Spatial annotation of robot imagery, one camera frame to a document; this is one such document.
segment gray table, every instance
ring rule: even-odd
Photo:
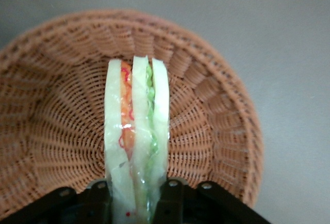
[[[330,0],[0,0],[0,47],[68,12],[135,8],[194,31],[245,83],[265,138],[255,210],[330,221]]]

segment plastic wrap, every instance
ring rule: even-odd
[[[113,223],[151,223],[166,181],[169,85],[162,61],[109,62],[105,90],[105,168]]]

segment woven basket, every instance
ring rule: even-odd
[[[104,177],[107,63],[165,62],[169,177],[212,180],[253,206],[262,140],[253,104],[225,60],[177,25],[131,10],[59,17],[0,52],[0,219],[60,186]]]

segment sandwich half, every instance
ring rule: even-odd
[[[105,88],[105,168],[114,223],[150,223],[166,181],[169,84],[162,61],[109,62]]]

